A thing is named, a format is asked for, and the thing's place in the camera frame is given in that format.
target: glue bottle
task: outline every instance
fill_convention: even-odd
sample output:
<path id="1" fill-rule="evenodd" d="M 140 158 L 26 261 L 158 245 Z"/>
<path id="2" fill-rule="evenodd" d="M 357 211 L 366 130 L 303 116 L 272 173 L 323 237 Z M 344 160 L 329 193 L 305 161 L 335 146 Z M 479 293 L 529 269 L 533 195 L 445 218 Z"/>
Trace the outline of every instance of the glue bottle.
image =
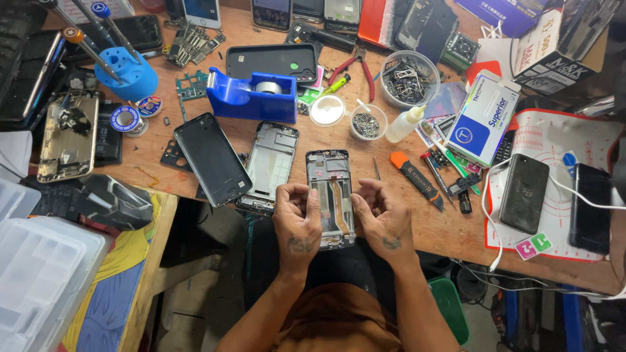
<path id="1" fill-rule="evenodd" d="M 402 138 L 408 136 L 409 133 L 415 131 L 415 128 L 417 128 L 424 118 L 424 109 L 426 109 L 426 105 L 415 106 L 409 111 L 398 115 L 387 129 L 387 133 L 385 133 L 387 140 L 391 143 L 397 143 L 400 142 Z"/>

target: tattoo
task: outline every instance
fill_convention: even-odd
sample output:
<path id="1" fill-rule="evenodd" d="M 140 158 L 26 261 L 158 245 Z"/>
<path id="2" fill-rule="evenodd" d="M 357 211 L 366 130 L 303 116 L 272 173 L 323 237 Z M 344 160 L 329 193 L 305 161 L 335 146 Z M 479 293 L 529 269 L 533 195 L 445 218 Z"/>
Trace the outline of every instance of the tattoo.
<path id="1" fill-rule="evenodd" d="M 305 239 L 303 242 L 302 239 L 297 239 L 291 235 L 291 238 L 287 240 L 287 250 L 292 253 L 310 252 L 313 250 L 313 243 L 309 239 Z"/>
<path id="2" fill-rule="evenodd" d="M 400 242 L 400 237 L 396 236 L 396 238 L 392 241 L 386 239 L 385 237 L 382 238 L 382 245 L 386 248 L 386 249 L 398 249 L 400 247 L 402 247 L 402 242 Z"/>

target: green container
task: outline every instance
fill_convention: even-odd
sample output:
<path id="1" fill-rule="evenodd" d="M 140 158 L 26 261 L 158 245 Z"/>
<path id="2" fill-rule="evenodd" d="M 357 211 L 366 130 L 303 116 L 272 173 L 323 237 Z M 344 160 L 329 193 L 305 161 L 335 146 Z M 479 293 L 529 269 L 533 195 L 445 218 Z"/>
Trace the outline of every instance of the green container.
<path id="1" fill-rule="evenodd" d="M 459 344 L 465 344 L 470 339 L 470 329 L 463 314 L 463 307 L 456 287 L 449 279 L 440 277 L 428 281 L 437 307 L 452 330 Z"/>

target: hand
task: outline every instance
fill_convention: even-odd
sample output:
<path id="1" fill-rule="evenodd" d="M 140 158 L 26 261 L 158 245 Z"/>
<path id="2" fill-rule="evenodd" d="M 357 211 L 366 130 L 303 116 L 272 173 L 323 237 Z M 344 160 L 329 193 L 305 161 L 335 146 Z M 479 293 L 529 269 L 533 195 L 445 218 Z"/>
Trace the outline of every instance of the hand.
<path id="1" fill-rule="evenodd" d="M 309 264 L 319 250 L 322 222 L 317 190 L 299 184 L 276 188 L 272 222 L 278 238 L 280 271 L 306 278 Z"/>
<path id="2" fill-rule="evenodd" d="M 357 233 L 393 269 L 416 257 L 413 249 L 411 209 L 389 184 L 360 179 L 361 188 L 350 195 L 357 218 Z"/>

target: green toothbrush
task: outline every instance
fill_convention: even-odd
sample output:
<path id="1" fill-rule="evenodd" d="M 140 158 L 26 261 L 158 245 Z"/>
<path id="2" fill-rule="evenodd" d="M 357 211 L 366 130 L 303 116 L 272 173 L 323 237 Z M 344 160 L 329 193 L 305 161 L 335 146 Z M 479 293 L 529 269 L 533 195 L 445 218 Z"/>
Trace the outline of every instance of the green toothbrush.
<path id="1" fill-rule="evenodd" d="M 461 176 L 467 177 L 468 176 L 467 171 L 465 171 L 465 169 L 462 168 L 461 165 L 459 165 L 458 162 L 456 162 L 456 160 L 454 159 L 454 155 L 452 155 L 452 152 L 450 152 L 448 149 L 444 148 L 434 138 L 434 130 L 433 130 L 433 128 L 430 127 L 430 125 L 428 125 L 426 122 L 422 122 L 422 124 L 419 127 L 422 130 L 422 132 L 424 132 L 424 134 L 427 135 L 428 138 L 431 139 L 431 141 L 433 141 L 435 147 L 437 147 L 441 151 L 441 153 L 443 153 L 443 155 L 445 155 L 446 158 L 448 158 L 448 160 L 450 160 L 452 165 L 454 165 L 454 168 L 456 169 L 456 171 L 458 171 L 461 174 Z M 476 193 L 477 195 L 480 195 L 480 189 L 478 189 L 477 185 L 472 186 L 471 189 L 474 191 L 474 193 Z"/>

